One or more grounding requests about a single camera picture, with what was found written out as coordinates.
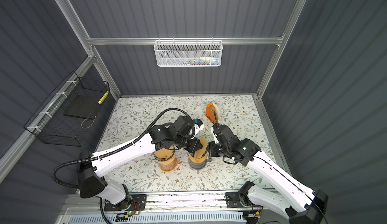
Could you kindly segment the black flat pad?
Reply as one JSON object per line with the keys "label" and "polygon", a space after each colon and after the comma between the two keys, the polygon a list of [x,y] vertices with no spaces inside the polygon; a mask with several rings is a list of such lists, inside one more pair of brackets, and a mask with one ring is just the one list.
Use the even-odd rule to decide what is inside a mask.
{"label": "black flat pad", "polygon": [[99,98],[78,95],[64,110],[63,115],[67,117],[94,120],[102,105],[98,104]]}

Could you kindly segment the orange glass carafe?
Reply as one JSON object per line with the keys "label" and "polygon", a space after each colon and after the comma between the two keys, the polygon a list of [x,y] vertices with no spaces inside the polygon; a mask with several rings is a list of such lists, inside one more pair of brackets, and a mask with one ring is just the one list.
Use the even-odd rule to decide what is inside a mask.
{"label": "orange glass carafe", "polygon": [[164,172],[172,171],[177,165],[181,164],[181,161],[174,158],[171,158],[167,161],[159,161],[159,167]]}

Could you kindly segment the orange coffee filter box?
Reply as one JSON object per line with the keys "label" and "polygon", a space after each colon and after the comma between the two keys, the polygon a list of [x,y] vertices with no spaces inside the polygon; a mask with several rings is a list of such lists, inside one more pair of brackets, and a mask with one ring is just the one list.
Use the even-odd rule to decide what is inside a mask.
{"label": "orange coffee filter box", "polygon": [[221,122],[220,110],[215,103],[207,105],[205,115],[212,124],[219,124]]}

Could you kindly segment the grey glass dripper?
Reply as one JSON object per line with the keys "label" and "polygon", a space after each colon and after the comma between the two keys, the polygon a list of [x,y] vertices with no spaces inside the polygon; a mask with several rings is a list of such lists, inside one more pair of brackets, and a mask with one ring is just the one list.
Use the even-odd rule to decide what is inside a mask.
{"label": "grey glass dripper", "polygon": [[161,164],[167,165],[175,160],[175,149],[162,148],[153,153],[154,158]]}

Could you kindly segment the yellow marker pen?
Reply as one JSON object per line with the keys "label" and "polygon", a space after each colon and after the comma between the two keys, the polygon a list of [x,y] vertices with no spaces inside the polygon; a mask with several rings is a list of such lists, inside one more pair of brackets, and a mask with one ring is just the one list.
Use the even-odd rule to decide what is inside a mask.
{"label": "yellow marker pen", "polygon": [[105,101],[105,99],[108,97],[109,91],[107,91],[98,101],[98,104],[101,105]]}

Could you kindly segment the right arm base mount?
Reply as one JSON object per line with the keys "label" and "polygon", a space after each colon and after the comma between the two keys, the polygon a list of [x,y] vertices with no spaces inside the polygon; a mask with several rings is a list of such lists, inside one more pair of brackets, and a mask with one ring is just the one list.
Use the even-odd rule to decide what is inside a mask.
{"label": "right arm base mount", "polygon": [[256,204],[246,204],[241,202],[239,193],[237,191],[230,191],[225,193],[225,201],[228,208],[261,208],[262,206]]}

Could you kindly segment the green glass dripper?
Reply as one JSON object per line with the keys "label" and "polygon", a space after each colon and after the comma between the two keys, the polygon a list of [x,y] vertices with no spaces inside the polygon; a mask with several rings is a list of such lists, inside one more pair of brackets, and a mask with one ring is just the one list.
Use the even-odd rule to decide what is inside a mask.
{"label": "green glass dripper", "polygon": [[194,163],[202,163],[206,160],[207,158],[207,150],[206,148],[202,148],[195,153],[189,153],[188,154],[189,160],[194,162]]}

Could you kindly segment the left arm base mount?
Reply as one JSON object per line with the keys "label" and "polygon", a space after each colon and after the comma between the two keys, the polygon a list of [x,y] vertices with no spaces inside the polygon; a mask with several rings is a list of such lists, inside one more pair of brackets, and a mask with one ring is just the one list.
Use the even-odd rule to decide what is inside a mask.
{"label": "left arm base mount", "polygon": [[146,194],[131,194],[130,197],[124,199],[118,204],[111,204],[109,201],[104,201],[104,211],[143,211],[147,202]]}

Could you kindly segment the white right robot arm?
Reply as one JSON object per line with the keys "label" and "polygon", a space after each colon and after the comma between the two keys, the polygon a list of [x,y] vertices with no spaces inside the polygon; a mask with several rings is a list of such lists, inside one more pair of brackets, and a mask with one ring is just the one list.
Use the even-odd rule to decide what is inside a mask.
{"label": "white right robot arm", "polygon": [[211,157],[221,157],[227,164],[241,164],[266,179],[277,190],[273,193],[247,181],[238,191],[242,206],[263,206],[291,224],[319,224],[327,220],[325,212],[329,198],[325,192],[314,191],[297,181],[256,143],[247,138],[240,140],[227,125],[214,124],[212,133],[215,140],[207,147]]}

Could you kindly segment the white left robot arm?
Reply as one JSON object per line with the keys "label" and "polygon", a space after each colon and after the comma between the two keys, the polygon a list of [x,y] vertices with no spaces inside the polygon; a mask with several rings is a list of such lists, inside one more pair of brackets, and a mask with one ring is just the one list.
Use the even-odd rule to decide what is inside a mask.
{"label": "white left robot arm", "polygon": [[99,197],[113,205],[131,202],[132,198],[126,185],[110,179],[108,173],[150,153],[154,153],[155,158],[163,164],[173,162],[175,151],[178,149],[184,149],[194,156],[197,151],[204,149],[196,138],[196,134],[203,128],[202,120],[179,116],[173,123],[152,126],[139,139],[105,151],[81,154],[82,157],[90,156],[94,160],[80,163],[77,167],[80,197]]}

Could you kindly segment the grey glass carafe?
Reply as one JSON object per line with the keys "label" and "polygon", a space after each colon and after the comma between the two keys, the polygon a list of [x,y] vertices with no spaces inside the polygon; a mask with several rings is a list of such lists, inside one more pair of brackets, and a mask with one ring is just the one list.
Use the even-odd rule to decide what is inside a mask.
{"label": "grey glass carafe", "polygon": [[191,168],[193,169],[203,169],[208,163],[210,163],[212,160],[211,159],[204,159],[203,162],[195,162],[191,160],[190,158],[188,159],[188,164]]}

